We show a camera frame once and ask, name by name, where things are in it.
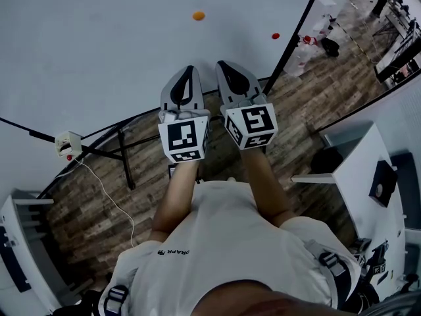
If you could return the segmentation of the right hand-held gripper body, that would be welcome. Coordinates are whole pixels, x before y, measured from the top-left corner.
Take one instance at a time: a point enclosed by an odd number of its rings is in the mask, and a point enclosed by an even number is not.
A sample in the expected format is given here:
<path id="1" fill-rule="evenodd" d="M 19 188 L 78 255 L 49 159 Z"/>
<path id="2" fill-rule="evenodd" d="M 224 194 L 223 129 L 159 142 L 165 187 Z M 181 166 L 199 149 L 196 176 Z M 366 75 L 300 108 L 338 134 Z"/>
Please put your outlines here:
<path id="1" fill-rule="evenodd" d="M 265 95 L 242 100 L 229 96 L 220 111 L 226 131 L 240 150 L 266 146 L 278 132 L 274 106 Z"/>

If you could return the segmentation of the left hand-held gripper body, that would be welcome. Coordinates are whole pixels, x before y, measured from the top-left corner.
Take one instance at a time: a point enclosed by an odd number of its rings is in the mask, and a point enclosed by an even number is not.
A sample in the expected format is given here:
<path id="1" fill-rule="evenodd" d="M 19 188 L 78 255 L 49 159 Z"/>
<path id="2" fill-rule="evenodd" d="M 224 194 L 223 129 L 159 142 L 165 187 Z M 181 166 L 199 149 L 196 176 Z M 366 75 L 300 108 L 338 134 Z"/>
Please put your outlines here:
<path id="1" fill-rule="evenodd" d="M 161 110 L 158 125 L 164 154 L 172 163 L 205 158 L 209 138 L 210 111 Z"/>

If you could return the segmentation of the person's right forearm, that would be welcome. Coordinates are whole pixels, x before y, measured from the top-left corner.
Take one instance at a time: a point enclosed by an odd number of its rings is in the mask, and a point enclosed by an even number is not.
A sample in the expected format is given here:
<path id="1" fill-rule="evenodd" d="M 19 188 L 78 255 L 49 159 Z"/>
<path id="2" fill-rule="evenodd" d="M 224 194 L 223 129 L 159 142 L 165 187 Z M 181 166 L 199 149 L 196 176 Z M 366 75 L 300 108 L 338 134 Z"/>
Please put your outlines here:
<path id="1" fill-rule="evenodd" d="M 276 227 L 296 217 L 262 149 L 241 150 L 240 155 L 260 215 Z"/>

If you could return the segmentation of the person's left forearm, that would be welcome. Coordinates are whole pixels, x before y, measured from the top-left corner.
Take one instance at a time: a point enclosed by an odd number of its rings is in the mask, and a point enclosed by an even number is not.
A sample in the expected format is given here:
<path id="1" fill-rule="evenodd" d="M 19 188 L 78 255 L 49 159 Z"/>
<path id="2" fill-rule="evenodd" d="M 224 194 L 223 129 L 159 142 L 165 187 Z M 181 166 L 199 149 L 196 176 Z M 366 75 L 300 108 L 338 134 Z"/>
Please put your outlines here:
<path id="1" fill-rule="evenodd" d="M 147 240 L 164 242 L 190 214 L 199 161 L 180 163 L 160 202 Z"/>

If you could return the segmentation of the black round bin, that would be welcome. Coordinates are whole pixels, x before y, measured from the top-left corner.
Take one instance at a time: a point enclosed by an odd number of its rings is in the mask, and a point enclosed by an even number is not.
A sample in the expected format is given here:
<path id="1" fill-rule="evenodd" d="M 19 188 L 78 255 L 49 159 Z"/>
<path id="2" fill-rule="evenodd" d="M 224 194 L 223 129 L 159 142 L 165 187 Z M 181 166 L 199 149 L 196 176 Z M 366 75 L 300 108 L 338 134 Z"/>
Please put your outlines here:
<path id="1" fill-rule="evenodd" d="M 329 147 L 318 151 L 310 163 L 313 173 L 333 173 L 343 162 L 343 157 L 336 147 Z"/>

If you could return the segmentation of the black bag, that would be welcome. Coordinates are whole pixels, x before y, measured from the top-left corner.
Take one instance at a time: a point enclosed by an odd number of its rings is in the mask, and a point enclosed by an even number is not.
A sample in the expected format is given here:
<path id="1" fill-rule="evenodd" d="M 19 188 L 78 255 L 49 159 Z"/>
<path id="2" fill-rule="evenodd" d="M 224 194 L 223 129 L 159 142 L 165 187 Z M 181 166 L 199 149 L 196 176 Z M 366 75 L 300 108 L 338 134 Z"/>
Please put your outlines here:
<path id="1" fill-rule="evenodd" d="M 338 57 L 339 56 L 339 44 L 329 38 L 323 38 L 320 43 L 325 50 L 327 56 Z"/>

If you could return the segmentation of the white desk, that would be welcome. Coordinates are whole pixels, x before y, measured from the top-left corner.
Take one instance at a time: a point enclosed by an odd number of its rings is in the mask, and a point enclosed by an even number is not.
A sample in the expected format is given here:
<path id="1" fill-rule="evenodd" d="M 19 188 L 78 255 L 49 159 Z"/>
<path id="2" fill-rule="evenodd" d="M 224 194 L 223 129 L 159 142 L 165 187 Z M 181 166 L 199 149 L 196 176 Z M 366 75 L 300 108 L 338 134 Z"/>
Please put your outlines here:
<path id="1" fill-rule="evenodd" d="M 405 224 L 399 187 L 391 195 L 389 205 L 382 207 L 369 197 L 378 161 L 391 164 L 389 153 L 375 124 L 370 123 L 363 136 L 356 130 L 347 132 L 355 143 L 334 172 L 295 175 L 295 183 L 335 184 L 346 204 L 357 236 L 370 238 L 375 247 L 387 240 L 386 270 L 395 277 L 405 266 Z"/>

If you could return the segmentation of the person's white t-shirt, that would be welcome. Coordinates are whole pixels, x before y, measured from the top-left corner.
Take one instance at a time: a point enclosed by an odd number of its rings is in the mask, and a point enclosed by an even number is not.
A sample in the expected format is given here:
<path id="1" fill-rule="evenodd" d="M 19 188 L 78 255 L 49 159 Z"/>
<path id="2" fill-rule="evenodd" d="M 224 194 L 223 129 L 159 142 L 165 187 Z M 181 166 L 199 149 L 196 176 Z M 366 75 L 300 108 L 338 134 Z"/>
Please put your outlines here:
<path id="1" fill-rule="evenodd" d="M 190 316 L 211 290 L 248 280 L 339 307 L 360 266 L 323 222 L 263 219 L 242 182 L 196 185 L 191 213 L 164 242 L 122 252 L 99 300 L 100 316 Z"/>

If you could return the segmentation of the black box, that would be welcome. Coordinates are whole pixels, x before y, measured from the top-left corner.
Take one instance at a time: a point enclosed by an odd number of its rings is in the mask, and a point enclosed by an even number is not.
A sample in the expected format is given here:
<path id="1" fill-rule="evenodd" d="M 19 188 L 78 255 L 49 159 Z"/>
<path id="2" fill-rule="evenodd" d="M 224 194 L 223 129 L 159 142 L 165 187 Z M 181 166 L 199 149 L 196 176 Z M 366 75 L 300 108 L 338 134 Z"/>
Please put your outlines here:
<path id="1" fill-rule="evenodd" d="M 378 161 L 368 196 L 382 207 L 388 207 L 397 178 L 397 173 L 387 161 Z"/>

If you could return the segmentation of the black desk mat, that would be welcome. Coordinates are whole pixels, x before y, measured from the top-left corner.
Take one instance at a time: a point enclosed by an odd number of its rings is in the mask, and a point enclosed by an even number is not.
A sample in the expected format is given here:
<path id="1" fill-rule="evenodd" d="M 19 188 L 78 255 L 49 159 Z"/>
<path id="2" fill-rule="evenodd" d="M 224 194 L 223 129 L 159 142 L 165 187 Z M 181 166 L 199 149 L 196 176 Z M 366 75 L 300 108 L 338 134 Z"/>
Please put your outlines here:
<path id="1" fill-rule="evenodd" d="M 399 186 L 403 213 L 406 216 L 405 226 L 417 229 L 418 176 L 412 153 L 402 151 L 391 156 L 392 165 L 397 168 L 397 185 Z"/>

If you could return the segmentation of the white shelf unit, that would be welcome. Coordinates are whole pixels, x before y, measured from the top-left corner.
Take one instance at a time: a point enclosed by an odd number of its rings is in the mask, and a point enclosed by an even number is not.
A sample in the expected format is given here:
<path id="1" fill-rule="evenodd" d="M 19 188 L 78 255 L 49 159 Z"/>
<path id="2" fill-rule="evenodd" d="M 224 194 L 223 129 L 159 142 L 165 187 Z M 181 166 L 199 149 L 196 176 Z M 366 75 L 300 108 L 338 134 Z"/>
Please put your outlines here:
<path id="1" fill-rule="evenodd" d="M 51 205 L 52 199 L 36 199 L 33 196 L 14 196 L 10 194 L 0 209 L 0 219 L 6 235 L 12 243 L 11 249 L 22 269 L 31 291 L 37 296 L 46 313 L 52 313 L 57 299 L 41 273 L 32 244 L 40 241 L 46 233 L 36 230 L 42 225 L 39 219 L 43 205 Z"/>

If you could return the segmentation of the black chair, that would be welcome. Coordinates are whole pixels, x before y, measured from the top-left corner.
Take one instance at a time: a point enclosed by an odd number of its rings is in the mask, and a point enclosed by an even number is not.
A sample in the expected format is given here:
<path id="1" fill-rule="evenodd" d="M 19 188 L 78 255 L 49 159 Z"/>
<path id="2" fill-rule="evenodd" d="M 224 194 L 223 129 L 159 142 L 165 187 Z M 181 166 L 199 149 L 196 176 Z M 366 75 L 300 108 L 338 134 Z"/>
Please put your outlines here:
<path id="1" fill-rule="evenodd" d="M 88 290 L 79 304 L 58 308 L 53 316 L 100 316 L 99 300 L 102 292 Z"/>

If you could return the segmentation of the dark blue panel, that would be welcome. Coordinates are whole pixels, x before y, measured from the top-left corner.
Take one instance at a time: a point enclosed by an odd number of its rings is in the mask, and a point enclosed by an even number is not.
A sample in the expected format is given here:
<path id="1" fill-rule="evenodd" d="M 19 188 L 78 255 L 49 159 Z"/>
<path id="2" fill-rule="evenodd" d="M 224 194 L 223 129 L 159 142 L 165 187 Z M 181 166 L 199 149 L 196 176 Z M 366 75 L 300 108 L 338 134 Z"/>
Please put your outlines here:
<path id="1" fill-rule="evenodd" d="M 19 265 L 19 262 L 12 250 L 14 242 L 10 242 L 7 237 L 6 230 L 0 226 L 0 256 L 9 272 L 14 285 L 20 293 L 27 292 L 32 289 L 30 283 Z"/>

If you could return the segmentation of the white switch box red button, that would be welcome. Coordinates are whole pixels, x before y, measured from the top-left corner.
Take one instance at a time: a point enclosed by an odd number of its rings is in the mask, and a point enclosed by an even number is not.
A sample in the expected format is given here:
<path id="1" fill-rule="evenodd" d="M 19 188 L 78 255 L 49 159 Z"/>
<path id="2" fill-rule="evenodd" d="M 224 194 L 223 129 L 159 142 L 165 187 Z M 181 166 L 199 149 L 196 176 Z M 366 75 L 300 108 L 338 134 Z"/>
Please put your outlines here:
<path id="1" fill-rule="evenodd" d="M 60 158 L 72 161 L 82 153 L 82 137 L 71 131 L 63 132 L 55 138 L 55 150 Z"/>

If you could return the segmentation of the black frame table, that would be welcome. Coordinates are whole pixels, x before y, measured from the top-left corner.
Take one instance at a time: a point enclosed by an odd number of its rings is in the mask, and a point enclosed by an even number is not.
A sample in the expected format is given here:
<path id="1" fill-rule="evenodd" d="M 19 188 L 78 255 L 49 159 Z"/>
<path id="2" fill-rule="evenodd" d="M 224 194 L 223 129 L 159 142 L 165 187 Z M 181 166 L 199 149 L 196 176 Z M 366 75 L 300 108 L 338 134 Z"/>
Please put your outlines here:
<path id="1" fill-rule="evenodd" d="M 421 29 L 417 23 L 408 29 L 402 40 L 396 40 L 374 67 L 380 83 L 386 82 L 421 53 Z"/>

